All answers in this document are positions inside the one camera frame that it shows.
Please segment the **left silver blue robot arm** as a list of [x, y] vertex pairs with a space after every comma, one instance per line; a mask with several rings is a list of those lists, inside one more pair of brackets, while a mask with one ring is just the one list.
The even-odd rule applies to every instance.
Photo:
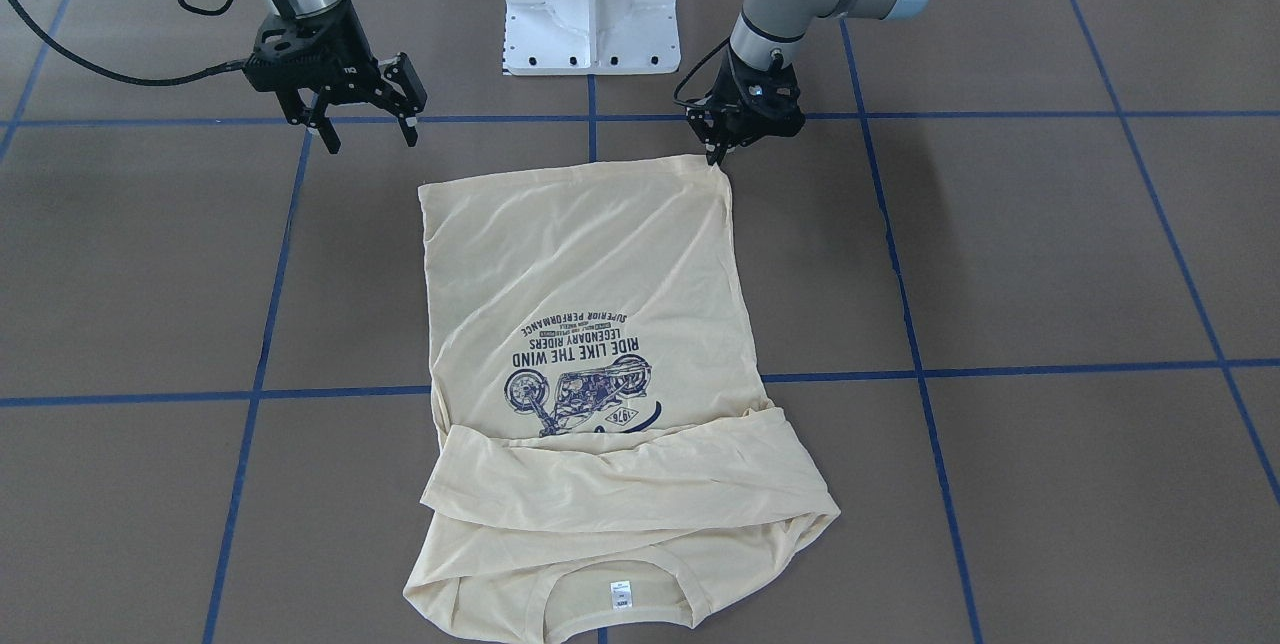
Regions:
[[709, 166], [767, 138], [790, 138], [805, 125], [795, 61], [814, 20], [905, 20], [931, 0], [742, 0], [733, 29], [708, 52], [717, 60], [707, 93], [672, 101], [704, 149]]

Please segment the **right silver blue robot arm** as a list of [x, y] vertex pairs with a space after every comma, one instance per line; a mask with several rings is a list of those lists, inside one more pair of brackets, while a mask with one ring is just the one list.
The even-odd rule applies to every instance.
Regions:
[[320, 134], [329, 152], [340, 138], [332, 106], [371, 105], [394, 117], [407, 146], [419, 141], [428, 101], [406, 52], [376, 59], [352, 0], [266, 0], [268, 15], [239, 69], [253, 90], [274, 93], [285, 120]]

